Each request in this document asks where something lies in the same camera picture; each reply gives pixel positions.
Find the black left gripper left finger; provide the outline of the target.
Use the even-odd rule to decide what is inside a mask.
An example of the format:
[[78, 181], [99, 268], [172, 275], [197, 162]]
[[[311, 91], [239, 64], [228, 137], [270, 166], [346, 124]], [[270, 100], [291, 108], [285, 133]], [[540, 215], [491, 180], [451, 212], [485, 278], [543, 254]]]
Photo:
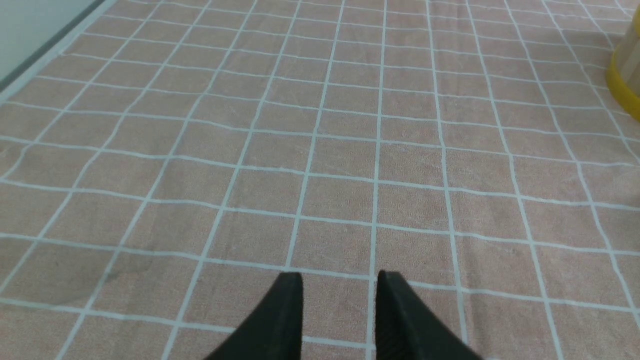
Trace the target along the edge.
[[281, 272], [249, 316], [207, 360], [299, 360], [304, 285], [299, 272]]

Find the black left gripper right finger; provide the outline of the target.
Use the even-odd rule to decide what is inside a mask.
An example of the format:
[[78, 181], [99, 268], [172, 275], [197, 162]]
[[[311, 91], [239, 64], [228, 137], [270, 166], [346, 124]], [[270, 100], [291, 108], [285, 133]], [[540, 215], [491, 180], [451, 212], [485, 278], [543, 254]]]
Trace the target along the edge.
[[375, 289], [377, 360], [480, 360], [423, 303], [400, 272], [381, 270]]

